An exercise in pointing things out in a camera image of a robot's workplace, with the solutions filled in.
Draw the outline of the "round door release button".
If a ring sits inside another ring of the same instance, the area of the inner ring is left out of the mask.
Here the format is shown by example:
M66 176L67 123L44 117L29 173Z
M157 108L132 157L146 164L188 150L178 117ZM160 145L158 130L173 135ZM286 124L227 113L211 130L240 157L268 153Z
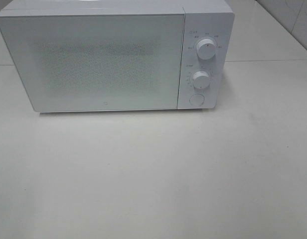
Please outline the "round door release button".
M194 94L190 97L189 102L192 106L199 107L204 104L204 95L202 94Z

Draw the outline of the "white timer knob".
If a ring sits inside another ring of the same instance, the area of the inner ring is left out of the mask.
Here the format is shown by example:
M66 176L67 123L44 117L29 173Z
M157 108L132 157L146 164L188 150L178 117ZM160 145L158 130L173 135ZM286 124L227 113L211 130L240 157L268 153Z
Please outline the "white timer knob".
M194 88L202 90L210 85L211 76L206 71L197 71L192 75L192 83Z

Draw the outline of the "white microwave door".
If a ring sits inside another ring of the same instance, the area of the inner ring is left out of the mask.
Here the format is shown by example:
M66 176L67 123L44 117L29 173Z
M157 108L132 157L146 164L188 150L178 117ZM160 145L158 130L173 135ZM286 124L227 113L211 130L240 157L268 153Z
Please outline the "white microwave door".
M184 16L0 17L36 112L177 106Z

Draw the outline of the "white power knob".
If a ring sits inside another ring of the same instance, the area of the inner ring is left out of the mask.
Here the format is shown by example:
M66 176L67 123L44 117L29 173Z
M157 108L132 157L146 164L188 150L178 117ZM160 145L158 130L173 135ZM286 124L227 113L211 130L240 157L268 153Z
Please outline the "white power knob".
M213 38L207 37L196 44L197 56L201 60L209 60L216 54L217 43Z

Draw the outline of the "white microwave oven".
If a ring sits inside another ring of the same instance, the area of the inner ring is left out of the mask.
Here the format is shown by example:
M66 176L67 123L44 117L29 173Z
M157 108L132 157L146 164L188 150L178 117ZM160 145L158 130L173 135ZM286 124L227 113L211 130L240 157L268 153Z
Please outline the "white microwave oven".
M214 108L235 18L223 0L14 0L0 11L0 17L176 14L184 16L184 24L177 106L172 110ZM196 44L207 37L216 41L216 54L209 60L201 60ZM207 88L194 88L192 75L197 71L210 74ZM194 94L204 95L202 106L190 104L189 99Z

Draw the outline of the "white adjacent table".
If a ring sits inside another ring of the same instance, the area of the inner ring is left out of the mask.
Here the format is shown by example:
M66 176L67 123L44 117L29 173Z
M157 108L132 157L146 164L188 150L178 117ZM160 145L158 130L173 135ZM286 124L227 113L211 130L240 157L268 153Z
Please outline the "white adjacent table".
M255 0L228 0L235 19L227 62L307 60L307 50Z

